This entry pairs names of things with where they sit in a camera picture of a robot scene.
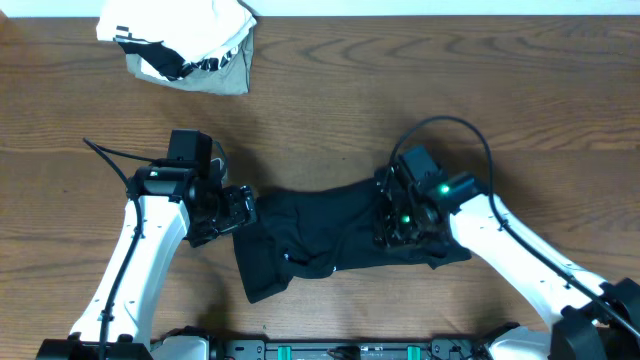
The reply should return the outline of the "black t-shirt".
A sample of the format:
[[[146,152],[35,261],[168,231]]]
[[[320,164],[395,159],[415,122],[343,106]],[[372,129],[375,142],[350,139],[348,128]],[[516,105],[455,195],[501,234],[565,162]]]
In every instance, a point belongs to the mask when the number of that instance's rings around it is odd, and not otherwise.
[[[340,270],[426,264],[432,269],[471,258],[448,241],[385,250],[374,243],[380,191],[372,178],[320,192],[277,191],[256,200],[258,221],[233,234],[246,297],[256,303],[295,278],[322,279]]]

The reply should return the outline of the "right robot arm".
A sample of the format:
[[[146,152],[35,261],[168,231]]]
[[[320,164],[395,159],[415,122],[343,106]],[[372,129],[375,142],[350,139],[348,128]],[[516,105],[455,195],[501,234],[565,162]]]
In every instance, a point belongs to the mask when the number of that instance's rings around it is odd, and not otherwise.
[[[639,285],[616,284],[573,262],[522,223],[487,185],[449,176],[422,146],[375,173],[382,208],[374,242],[385,250],[455,248],[483,259],[534,308],[547,331],[509,325],[474,359],[636,359]]]

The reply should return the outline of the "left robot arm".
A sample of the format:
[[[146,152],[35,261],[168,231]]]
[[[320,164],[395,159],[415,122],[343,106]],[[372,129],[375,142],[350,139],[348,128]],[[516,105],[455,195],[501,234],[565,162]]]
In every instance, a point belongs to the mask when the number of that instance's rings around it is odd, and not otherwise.
[[[191,129],[172,131],[165,157],[145,159],[126,186],[118,242],[91,302],[64,339],[46,339],[40,359],[216,359],[221,345],[184,327],[154,340],[152,324],[179,244],[193,248],[256,222],[248,186],[224,186],[221,145]]]

